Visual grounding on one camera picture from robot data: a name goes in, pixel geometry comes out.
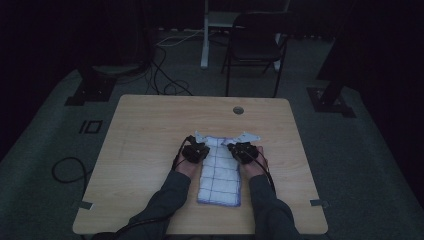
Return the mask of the black stand base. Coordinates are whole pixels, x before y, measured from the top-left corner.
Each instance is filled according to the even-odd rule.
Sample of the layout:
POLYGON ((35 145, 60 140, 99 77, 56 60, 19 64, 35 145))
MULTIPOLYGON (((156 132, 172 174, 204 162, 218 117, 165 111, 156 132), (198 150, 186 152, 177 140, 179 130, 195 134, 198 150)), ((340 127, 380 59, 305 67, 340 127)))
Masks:
POLYGON ((91 66, 77 67, 82 81, 73 96, 70 96, 66 106, 83 106, 86 102, 108 102, 117 80, 103 76, 91 66))
POLYGON ((343 76, 343 65, 333 60, 326 60, 318 77, 329 80, 325 88, 307 87, 307 93, 316 112, 340 113, 345 118, 355 118, 353 109, 348 106, 341 94, 347 84, 343 76))

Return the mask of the black folding chair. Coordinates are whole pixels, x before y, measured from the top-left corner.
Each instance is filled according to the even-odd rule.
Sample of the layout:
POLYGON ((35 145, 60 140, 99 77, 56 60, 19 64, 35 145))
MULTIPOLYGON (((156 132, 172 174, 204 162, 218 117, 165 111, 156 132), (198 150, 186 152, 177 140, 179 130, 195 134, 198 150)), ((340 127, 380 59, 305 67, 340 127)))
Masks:
POLYGON ((288 40, 299 26, 299 15, 293 12, 247 12, 239 14, 229 31, 229 39, 221 68, 226 73, 225 95, 229 95, 233 67, 264 66, 265 73, 280 62, 272 97, 278 93, 287 53, 288 40))

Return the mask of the person's left hand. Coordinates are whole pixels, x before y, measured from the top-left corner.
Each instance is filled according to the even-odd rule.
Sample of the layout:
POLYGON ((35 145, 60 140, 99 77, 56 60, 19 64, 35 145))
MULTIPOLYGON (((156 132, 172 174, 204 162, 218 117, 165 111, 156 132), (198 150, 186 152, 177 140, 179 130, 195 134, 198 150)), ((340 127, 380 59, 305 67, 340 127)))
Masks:
POLYGON ((172 166, 174 171, 184 174, 190 179, 195 176, 198 168, 199 164, 187 161, 182 154, 178 155, 172 166))

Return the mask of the round grey stand base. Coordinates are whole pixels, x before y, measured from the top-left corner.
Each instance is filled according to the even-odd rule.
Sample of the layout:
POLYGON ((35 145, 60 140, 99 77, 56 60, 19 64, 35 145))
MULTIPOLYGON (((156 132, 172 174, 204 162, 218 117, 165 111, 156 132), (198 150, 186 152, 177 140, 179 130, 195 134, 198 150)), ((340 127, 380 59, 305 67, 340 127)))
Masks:
POLYGON ((146 65, 130 64, 124 66, 94 66, 94 70, 103 76, 121 78, 139 75, 145 72, 146 65))

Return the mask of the person's right hand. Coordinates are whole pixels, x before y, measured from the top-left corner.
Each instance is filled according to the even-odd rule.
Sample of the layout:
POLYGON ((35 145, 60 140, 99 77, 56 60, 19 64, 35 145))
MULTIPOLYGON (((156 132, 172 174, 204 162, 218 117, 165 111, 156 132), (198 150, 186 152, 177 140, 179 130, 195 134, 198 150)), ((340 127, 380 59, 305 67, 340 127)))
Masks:
POLYGON ((257 150, 259 155, 256 160, 242 166, 243 173, 248 179, 259 175, 264 175, 267 172, 268 161, 264 156, 263 147, 258 146, 257 150))

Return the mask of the white blue-checked cloth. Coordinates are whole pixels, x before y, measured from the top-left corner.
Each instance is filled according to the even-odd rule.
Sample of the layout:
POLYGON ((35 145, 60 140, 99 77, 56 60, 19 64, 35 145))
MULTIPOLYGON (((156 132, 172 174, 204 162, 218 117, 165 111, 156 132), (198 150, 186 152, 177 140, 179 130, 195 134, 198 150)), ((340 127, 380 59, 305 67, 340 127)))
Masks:
POLYGON ((210 148, 203 160, 197 201, 225 207, 241 205, 241 178, 239 163, 234 159, 227 145, 228 138, 207 136, 206 146, 210 148))

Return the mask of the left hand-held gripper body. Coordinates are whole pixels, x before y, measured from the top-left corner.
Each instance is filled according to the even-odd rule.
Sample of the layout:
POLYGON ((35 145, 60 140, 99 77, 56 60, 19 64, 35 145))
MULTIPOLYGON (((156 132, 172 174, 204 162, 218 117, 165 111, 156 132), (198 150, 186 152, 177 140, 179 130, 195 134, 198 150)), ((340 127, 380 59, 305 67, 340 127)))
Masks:
POLYGON ((185 159, 192 163, 200 163, 200 152, 202 151, 200 143, 206 143, 207 138, 196 131, 193 135, 188 136, 183 142, 182 155, 185 159))

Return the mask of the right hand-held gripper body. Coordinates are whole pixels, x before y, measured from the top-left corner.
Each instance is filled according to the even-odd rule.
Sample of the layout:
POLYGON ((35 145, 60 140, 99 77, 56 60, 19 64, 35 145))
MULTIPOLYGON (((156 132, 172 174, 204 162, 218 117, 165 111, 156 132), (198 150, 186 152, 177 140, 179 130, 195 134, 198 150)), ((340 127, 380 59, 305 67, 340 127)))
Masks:
POLYGON ((255 134, 248 132, 242 133, 239 137, 236 138, 237 148, 241 152, 241 160, 238 161, 241 164, 249 164, 255 160, 259 153, 257 147, 253 145, 253 142, 259 141, 260 137, 255 134))

